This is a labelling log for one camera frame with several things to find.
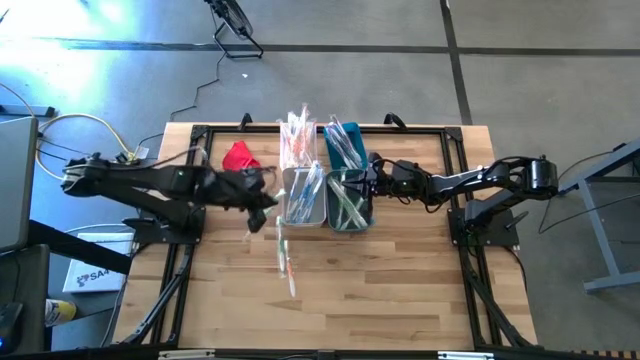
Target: gray floor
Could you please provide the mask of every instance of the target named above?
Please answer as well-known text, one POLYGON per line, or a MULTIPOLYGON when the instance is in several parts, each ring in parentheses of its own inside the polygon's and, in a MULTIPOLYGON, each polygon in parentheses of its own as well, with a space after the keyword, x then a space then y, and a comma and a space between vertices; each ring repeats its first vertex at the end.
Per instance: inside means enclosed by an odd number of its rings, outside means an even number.
MULTIPOLYGON (((199 0, 33 4, 15 5, 0 24, 0 36, 211 42, 210 14, 199 0)), ((436 0, 240 0, 240 4, 256 38, 265 44, 447 44, 436 0)), ((640 3, 632 0, 450 0, 450 4, 459 46, 640 47, 640 3)), ((65 50, 55 43, 4 41, 0 79, 32 104, 108 119, 133 147, 139 139, 161 132, 172 111, 192 104, 196 87, 215 78, 219 55, 65 50)), ((490 127, 496 156, 544 153, 562 170, 639 136, 637 60, 465 55, 461 66, 473 122, 490 127)), ((225 60, 221 81, 202 88, 198 107, 178 114, 175 121, 236 122, 250 112, 257 121, 270 122, 306 101, 320 120, 336 113, 348 121, 379 122, 393 111, 408 123, 456 125, 461 120, 451 69, 446 54, 273 52, 262 61, 225 60)), ((0 94, 0 102, 8 99, 6 93, 0 94)), ((120 151, 103 128, 84 120, 61 122, 52 127, 50 136, 86 151, 105 155, 120 151)), ((45 162, 58 171, 63 165, 55 159, 45 162)), ((40 169, 33 199, 32 218, 60 229, 118 222, 135 214, 104 199, 66 197, 58 182, 40 169)), ((625 208, 633 213, 640 204, 625 206, 636 206, 625 208)), ((540 343, 564 350, 640 348, 640 287, 593 296, 582 290, 583 281, 606 274, 587 219, 538 235, 544 204, 527 202, 518 209, 531 213, 520 223, 519 233, 540 343)), ((574 197, 554 200, 547 224, 581 209, 574 197)), ((638 248, 632 245, 622 253, 635 254, 638 248)), ((638 259, 626 256, 625 269, 638 269, 638 259)), ((66 264, 62 258, 52 260, 54 297, 64 296, 60 290, 66 264)), ((91 314, 108 308, 113 298, 112 294, 72 299, 84 314, 91 314)), ((56 328, 54 348, 96 345, 106 327, 105 314, 56 328)))

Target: black clamp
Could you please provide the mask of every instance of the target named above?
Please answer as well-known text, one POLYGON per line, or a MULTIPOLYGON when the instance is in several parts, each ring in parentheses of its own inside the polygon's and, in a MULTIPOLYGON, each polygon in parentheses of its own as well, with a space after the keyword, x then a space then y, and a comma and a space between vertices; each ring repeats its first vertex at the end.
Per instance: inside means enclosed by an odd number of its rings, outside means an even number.
POLYGON ((400 119, 400 117, 394 113, 388 113, 387 115, 385 115, 384 121, 382 123, 385 125, 391 125, 393 123, 396 124, 396 126, 398 126, 400 130, 408 130, 407 125, 404 124, 404 121, 402 121, 402 119, 400 119))
POLYGON ((242 121, 240 121, 240 126, 238 126, 238 130, 240 130, 241 132, 244 132, 247 124, 252 123, 253 119, 251 118, 251 115, 249 113, 244 113, 244 116, 242 117, 242 121))

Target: metal stand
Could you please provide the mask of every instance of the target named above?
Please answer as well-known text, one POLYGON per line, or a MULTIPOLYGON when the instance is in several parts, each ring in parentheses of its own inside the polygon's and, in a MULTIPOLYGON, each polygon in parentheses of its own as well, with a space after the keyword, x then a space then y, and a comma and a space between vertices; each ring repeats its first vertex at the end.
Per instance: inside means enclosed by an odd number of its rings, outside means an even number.
POLYGON ((29 220, 29 245, 48 245, 51 252, 84 261, 93 266, 128 274, 131 258, 100 245, 80 240, 50 226, 29 220))
POLYGON ((246 32, 243 35, 246 36, 247 39, 249 41, 251 41, 251 43, 258 48, 258 50, 260 50, 260 53, 259 54, 242 54, 242 55, 231 55, 231 54, 229 54, 229 51, 227 50, 227 48, 224 45, 222 45, 220 40, 218 40, 218 35, 220 34, 220 32, 222 32, 222 30, 226 26, 227 25, 225 23, 222 23, 218 27, 218 30, 216 30, 216 32, 213 34, 213 41, 215 41, 216 44, 220 47, 220 49, 222 51, 224 51, 224 55, 226 57, 228 57, 229 59, 250 59, 250 58, 262 59, 262 54, 264 54, 264 49, 262 48, 262 46, 260 46, 260 44, 258 44, 255 40, 253 40, 253 38, 249 34, 247 34, 246 32))
MULTIPOLYGON (((629 144, 626 144, 615 150, 606 159, 602 160, 598 164, 592 166, 590 169, 577 175, 570 181, 561 184, 559 188, 559 195, 565 195, 572 190, 579 189, 580 195, 584 201, 587 209, 593 209, 596 207, 595 201, 590 190, 591 183, 597 182, 639 182, 637 177, 619 177, 619 176, 607 176, 612 171, 633 162, 640 155, 640 139, 636 139, 629 144)), ((640 283, 640 271, 621 274, 618 269, 611 247, 609 246, 609 239, 607 233, 602 225, 601 216, 598 214, 598 210, 589 212, 589 220, 596 233, 598 239, 598 245, 602 251, 602 256, 607 265, 609 276, 605 276, 593 281, 584 283, 584 289, 587 293, 593 293, 597 290, 608 289, 618 286, 626 286, 631 284, 640 283)))

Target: wire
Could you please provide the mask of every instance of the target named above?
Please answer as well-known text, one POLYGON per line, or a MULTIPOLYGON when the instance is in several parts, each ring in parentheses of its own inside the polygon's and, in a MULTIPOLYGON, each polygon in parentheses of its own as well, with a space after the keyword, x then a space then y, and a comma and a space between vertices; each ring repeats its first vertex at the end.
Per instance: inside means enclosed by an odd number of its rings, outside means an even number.
POLYGON ((146 138, 140 140, 140 142, 138 143, 138 147, 140 147, 145 141, 151 140, 153 138, 157 138, 158 136, 162 136, 162 135, 164 135, 164 132, 161 132, 161 133, 155 134, 155 135, 151 135, 151 136, 147 136, 146 138))
MULTIPOLYGON (((382 166, 384 167, 384 163, 389 163, 392 164, 394 166, 399 167, 400 169, 407 171, 407 172, 411 172, 415 175, 416 180, 422 178, 425 181, 418 181, 418 191, 417 194, 419 194, 420 197, 425 197, 424 202, 425 204, 429 203, 429 194, 427 193, 426 189, 428 188, 428 184, 429 181, 431 181, 431 176, 432 174, 429 173, 428 171, 422 170, 419 171, 416 168, 408 168, 404 165, 400 165, 397 162, 393 161, 393 160, 389 160, 389 159, 377 159, 374 162, 371 163, 371 166, 373 168, 373 171, 376 173, 377 176, 380 176, 380 173, 378 172, 378 168, 375 166, 378 163, 382 163, 382 166)), ((399 196, 397 194, 395 194, 392 191, 392 186, 389 185, 387 192, 389 193, 389 195, 391 196, 395 196, 396 199, 398 199, 398 201, 400 201, 401 204, 403 205, 409 205, 411 204, 411 198, 407 197, 407 196, 399 196)), ((440 209, 440 207, 442 207, 442 204, 444 203, 441 202, 440 204, 438 204, 438 206, 436 207, 435 210, 430 210, 429 207, 427 205, 425 205, 425 209, 427 210, 428 213, 434 213, 436 211, 438 211, 440 209)))
POLYGON ((131 152, 129 150, 129 148, 127 148, 127 146, 124 144, 124 142, 122 141, 122 138, 120 138, 120 135, 118 135, 118 133, 113 129, 113 127, 111 127, 111 125, 106 121, 103 120, 97 116, 93 116, 93 115, 89 115, 89 114, 82 114, 82 113, 77 113, 77 114, 65 114, 65 115, 60 115, 60 116, 56 116, 53 119, 45 122, 44 124, 40 125, 38 127, 38 129, 40 130, 41 133, 44 134, 44 132, 51 126, 53 125, 53 123, 63 120, 63 119, 68 119, 68 118, 73 118, 73 117, 83 117, 83 118, 87 118, 87 119, 91 119, 91 120, 95 120, 99 123, 101 123, 102 125, 104 125, 110 132, 111 134, 116 138, 116 141, 118 142, 118 144, 120 144, 120 146, 122 147, 122 150, 124 150, 124 152, 128 155, 128 156, 132 156, 133 152, 131 152))
POLYGON ((113 328, 114 321, 116 319, 116 314, 118 313, 118 307, 120 306, 120 301, 122 300, 122 295, 124 294, 124 288, 127 284, 127 277, 122 281, 122 286, 120 286, 120 290, 118 291, 118 295, 116 296, 116 301, 113 304, 113 311, 111 312, 111 317, 109 318, 109 323, 107 324, 107 330, 104 333, 104 337, 102 341, 100 341, 100 347, 104 347, 107 343, 107 338, 109 338, 109 334, 111 333, 111 329, 113 328))
MULTIPOLYGON (((194 150, 200 150, 202 152, 202 156, 204 157, 205 161, 207 162, 207 164, 209 164, 209 155, 207 154, 207 151, 202 147, 202 146, 193 146, 190 147, 189 149, 178 153, 177 155, 174 155, 168 159, 159 161, 157 163, 153 163, 150 165, 145 165, 145 166, 132 166, 132 167, 127 167, 127 168, 115 168, 115 169, 110 169, 111 171, 137 171, 137 170, 145 170, 145 169, 153 169, 154 167, 157 167, 158 165, 162 165, 165 163, 168 163, 170 161, 173 161, 177 158, 179 158, 180 156, 183 156, 184 154, 187 154, 189 152, 192 152, 194 150)), ((95 167, 92 165, 87 165, 87 164, 83 164, 83 165, 75 165, 75 166, 68 166, 64 169, 65 172, 67 172, 68 170, 74 170, 74 169, 82 169, 82 168, 91 168, 91 167, 95 167)))
POLYGON ((31 115, 31 117, 34 118, 34 119, 36 118, 36 114, 33 112, 33 109, 31 109, 31 106, 29 106, 29 104, 27 104, 27 102, 25 101, 25 99, 22 98, 22 96, 18 95, 17 92, 11 90, 11 88, 9 88, 7 85, 5 85, 3 83, 0 83, 0 86, 2 86, 3 88, 7 89, 7 91, 9 91, 13 95, 15 95, 18 98, 18 100, 22 101, 24 106, 27 108, 27 111, 29 111, 29 114, 31 115))
MULTIPOLYGON (((83 118, 87 118, 87 119, 95 120, 95 121, 97 121, 97 122, 101 123, 101 124, 102 124, 102 125, 104 125, 104 126, 105 126, 105 127, 106 127, 110 132, 111 132, 111 134, 116 138, 116 141, 118 141, 118 143, 120 144, 120 146, 122 147, 122 149, 123 149, 123 150, 124 150, 124 152, 126 153, 127 158, 128 158, 129 160, 133 160, 133 159, 135 158, 135 153, 131 152, 131 151, 127 148, 127 146, 126 146, 126 145, 124 144, 124 142, 122 141, 122 138, 120 138, 120 135, 118 135, 118 133, 113 129, 113 127, 111 127, 111 125, 110 125, 107 121, 105 121, 105 120, 103 120, 103 119, 101 119, 101 118, 99 118, 99 117, 97 117, 97 116, 93 116, 93 115, 89 115, 89 114, 81 114, 81 113, 60 115, 60 116, 56 116, 56 117, 54 117, 53 119, 51 119, 51 120, 49 120, 49 121, 45 122, 44 124, 41 124, 41 125, 38 127, 38 130, 39 130, 39 131, 43 134, 43 136, 44 136, 44 132, 45 132, 45 131, 46 131, 46 130, 51 126, 51 125, 53 125, 53 123, 55 123, 55 122, 57 122, 57 121, 60 121, 60 120, 63 120, 63 119, 72 118, 72 117, 83 117, 83 118)), ((44 170, 44 172, 46 172, 47 174, 51 175, 51 177, 53 177, 54 179, 58 179, 58 180, 62 181, 62 179, 63 179, 62 177, 60 177, 60 176, 58 176, 58 175, 54 174, 51 170, 49 170, 48 168, 46 168, 46 167, 44 166, 44 164, 42 164, 42 161, 40 160, 40 154, 39 154, 39 153, 36 153, 36 163, 37 163, 37 164, 42 168, 42 170, 44 170)))
MULTIPOLYGON (((29 104, 22 98, 22 96, 18 95, 18 93, 16 93, 15 91, 11 90, 11 88, 9 88, 7 85, 5 85, 3 83, 0 83, 0 86, 2 86, 3 88, 7 89, 10 93, 15 95, 24 104, 24 106, 27 108, 27 111, 29 111, 29 114, 31 114, 31 117, 33 119, 37 119, 36 118, 36 114, 33 112, 33 109, 31 109, 31 106, 29 106, 29 104)), ((40 147, 38 145, 36 145, 36 150, 40 150, 40 147)), ((51 171, 49 171, 49 169, 47 169, 42 164, 42 161, 40 160, 40 151, 36 151, 36 163, 42 168, 42 170, 44 170, 44 172, 46 172, 47 174, 51 175, 53 178, 58 179, 58 180, 62 180, 62 178, 60 176, 52 173, 51 171)))
POLYGON ((135 149, 135 150, 134 150, 134 152, 133 152, 133 153, 134 153, 134 155, 136 155, 136 157, 137 157, 137 155, 138 155, 138 151, 140 150, 140 146, 142 146, 142 144, 143 144, 145 141, 147 141, 147 140, 151 140, 151 139, 153 139, 153 138, 157 138, 157 137, 162 136, 162 135, 164 135, 164 132, 161 132, 161 133, 159 133, 159 134, 155 134, 155 135, 151 135, 151 136, 147 136, 146 138, 144 138, 144 139, 140 140, 140 142, 138 143, 138 146, 136 146, 136 149, 135 149))
POLYGON ((600 205, 600 206, 596 206, 596 207, 594 207, 594 208, 587 209, 587 210, 585 210, 585 211, 581 211, 581 212, 579 212, 579 213, 577 213, 577 214, 575 214, 575 215, 571 215, 571 216, 569 216, 569 217, 567 217, 567 218, 564 218, 564 219, 562 219, 562 220, 556 221, 555 223, 553 223, 553 224, 551 224, 551 225, 547 226, 546 228, 544 228, 542 231, 538 231, 538 234, 544 234, 547 230, 549 230, 549 229, 551 229, 551 228, 555 227, 556 225, 560 225, 560 224, 562 224, 562 223, 563 223, 563 222, 565 222, 565 221, 569 221, 569 220, 571 220, 571 219, 574 219, 574 218, 576 218, 576 217, 578 217, 578 216, 580 216, 580 215, 584 215, 584 214, 586 214, 586 213, 588 213, 588 212, 591 212, 591 211, 593 211, 593 210, 602 209, 603 207, 607 207, 607 206, 610 206, 610 205, 613 205, 613 204, 617 204, 617 203, 619 203, 619 202, 626 201, 626 200, 630 200, 630 199, 637 198, 637 197, 640 197, 640 193, 633 194, 633 195, 629 195, 629 196, 625 196, 625 197, 620 198, 620 199, 618 199, 618 200, 614 200, 614 201, 608 202, 608 203, 606 203, 606 204, 603 204, 603 205, 600 205))
POLYGON ((89 154, 89 153, 87 153, 87 152, 80 151, 80 150, 76 150, 76 149, 72 149, 72 148, 70 148, 70 147, 66 147, 66 146, 62 146, 62 145, 58 145, 58 144, 56 144, 56 143, 54 143, 54 142, 52 142, 52 141, 49 141, 49 140, 47 140, 47 139, 44 139, 44 138, 40 138, 40 139, 38 139, 38 140, 40 140, 40 141, 42 141, 42 142, 46 142, 47 144, 52 145, 52 146, 55 146, 55 147, 59 147, 59 148, 61 148, 61 149, 65 149, 65 150, 73 151, 73 152, 75 152, 75 153, 82 154, 82 155, 91 156, 91 154, 89 154))
POLYGON ((9 256, 11 256, 13 261, 16 263, 16 283, 13 286, 13 298, 11 300, 11 302, 15 302, 16 295, 18 294, 18 284, 20 283, 20 272, 22 271, 22 266, 20 266, 20 261, 18 261, 16 254, 11 254, 9 256))
MULTIPOLYGON (((213 25, 214 25, 214 31, 216 29, 218 29, 218 23, 216 22, 216 17, 213 13, 213 9, 211 8, 211 18, 213 19, 213 25)), ((224 58, 226 57, 227 53, 226 52, 222 52, 222 55, 220 56, 220 58, 218 59, 218 62, 216 62, 216 78, 213 79, 212 81, 209 81, 208 83, 202 84, 200 86, 198 86, 196 88, 196 94, 193 97, 193 103, 191 106, 188 106, 186 108, 182 108, 180 110, 176 110, 174 112, 171 113, 171 115, 169 115, 169 121, 173 122, 173 120, 175 119, 175 116, 178 115, 181 112, 187 111, 187 110, 191 110, 191 109, 197 109, 198 105, 196 105, 196 101, 198 100, 198 93, 200 92, 200 89, 207 87, 209 85, 215 84, 218 81, 220 81, 220 63, 222 62, 222 60, 224 60, 224 58)))
POLYGON ((59 160, 65 161, 65 162, 66 162, 66 161, 69 161, 68 159, 65 159, 65 158, 63 158, 63 157, 60 157, 60 156, 58 156, 58 155, 50 154, 50 153, 48 153, 48 152, 46 152, 46 151, 44 151, 44 150, 40 150, 40 149, 36 149, 36 150, 38 150, 38 152, 40 152, 40 153, 42 153, 42 154, 45 154, 45 155, 47 155, 47 156, 51 156, 52 158, 56 158, 56 159, 59 159, 59 160))
POLYGON ((70 230, 65 231, 65 234, 69 234, 72 232, 76 232, 76 231, 80 231, 80 230, 87 230, 87 229, 95 229, 95 228, 101 228, 101 227, 116 227, 116 226, 125 226, 125 227, 129 227, 125 224, 119 224, 119 223, 115 223, 115 224, 94 224, 94 225, 86 225, 86 226, 80 226, 80 227, 76 227, 70 230))
POLYGON ((520 265, 520 272, 522 273, 522 282, 524 283, 524 291, 529 292, 529 287, 527 286, 527 273, 524 270, 524 265, 522 264, 522 260, 520 260, 520 256, 518 256, 518 254, 516 254, 516 252, 509 246, 504 246, 504 249, 510 252, 511 255, 513 255, 513 257, 518 262, 518 265, 520 265))
MULTIPOLYGON (((580 159, 576 162, 574 162, 573 164, 571 164, 568 168, 566 168, 562 174, 560 174, 560 176, 558 176, 558 182, 560 181, 560 179, 562 179, 563 176, 565 176, 571 169, 573 169, 574 167, 582 164, 583 162, 587 161, 587 160, 591 160, 594 158, 597 158, 599 156, 602 155, 607 155, 607 154, 611 154, 613 151, 605 151, 605 152, 601 152, 595 155, 590 155, 587 156, 586 158, 580 159)), ((547 219, 547 213, 549 212, 549 207, 551 206, 551 200, 547 201, 547 206, 544 209, 544 214, 542 215, 542 220, 540 220, 540 225, 538 225, 538 234, 542 234, 542 225, 544 224, 544 221, 547 219)))
MULTIPOLYGON (((484 178, 487 174, 489 174, 490 172, 493 171, 493 169, 495 169, 499 164, 505 163, 507 160, 538 160, 536 158, 532 158, 532 157, 527 157, 527 156, 507 156, 504 157, 502 159, 498 159, 496 161, 493 162, 493 164, 491 164, 488 168, 486 168, 484 171, 482 171, 482 174, 480 175, 481 178, 484 178)), ((450 191, 453 191, 457 188, 459 188, 462 185, 468 184, 472 181, 478 180, 478 177, 476 176, 472 176, 470 178, 466 178, 462 181, 460 181, 459 183, 457 183, 456 185, 454 185, 450 191)))

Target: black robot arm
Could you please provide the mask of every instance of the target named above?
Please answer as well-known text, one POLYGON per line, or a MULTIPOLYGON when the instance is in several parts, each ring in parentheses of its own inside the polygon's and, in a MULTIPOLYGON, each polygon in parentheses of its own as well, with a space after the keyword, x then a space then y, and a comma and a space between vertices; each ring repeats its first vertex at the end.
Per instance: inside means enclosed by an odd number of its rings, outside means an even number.
POLYGON ((377 153, 371 153, 369 167, 364 175, 344 185, 361 192, 369 200, 376 196, 419 200, 430 213, 453 196, 492 187, 503 188, 485 200, 471 200, 467 203, 467 226, 486 225, 495 215, 524 200, 547 200, 558 191, 556 166, 544 156, 538 159, 509 157, 488 167, 452 176, 440 176, 421 169, 416 163, 406 160, 390 161, 377 153), (391 175, 384 172, 385 163, 393 164, 391 175))
MULTIPOLYGON (((249 229, 257 232, 266 221, 262 210, 277 204, 262 192, 264 171, 215 171, 193 165, 133 166, 109 162, 96 153, 69 162, 62 189, 71 196, 100 195, 142 209, 174 230, 196 227, 205 205, 248 210, 249 229), (148 194, 148 190, 156 190, 167 199, 148 194)), ((141 225, 133 220, 128 224, 134 228, 141 225)))

